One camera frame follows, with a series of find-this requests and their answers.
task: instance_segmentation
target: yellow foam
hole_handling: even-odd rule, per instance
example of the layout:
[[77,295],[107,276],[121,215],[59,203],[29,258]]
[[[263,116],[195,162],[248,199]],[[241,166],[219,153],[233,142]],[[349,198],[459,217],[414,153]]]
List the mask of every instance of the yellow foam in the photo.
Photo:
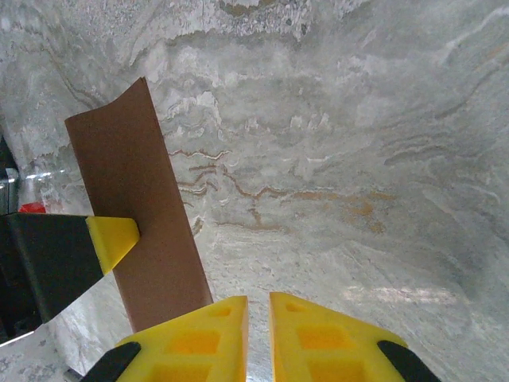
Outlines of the yellow foam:
[[247,297],[231,297],[124,338],[142,350],[118,382],[245,382]]
[[138,242],[138,226],[134,220],[124,217],[90,216],[86,221],[95,253],[105,275]]
[[291,294],[270,294],[270,334],[275,382],[404,382],[377,346],[404,340]]

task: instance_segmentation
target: marble veining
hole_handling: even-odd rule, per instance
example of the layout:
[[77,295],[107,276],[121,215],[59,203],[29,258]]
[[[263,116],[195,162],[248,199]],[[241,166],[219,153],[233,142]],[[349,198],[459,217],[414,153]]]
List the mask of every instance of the marble veining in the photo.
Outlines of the marble veining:
[[[251,300],[249,380],[283,290],[505,381],[507,36],[497,0],[10,0],[1,124],[21,201],[90,213],[63,121],[146,76],[213,293]],[[49,330],[86,372],[130,332],[113,278]]]

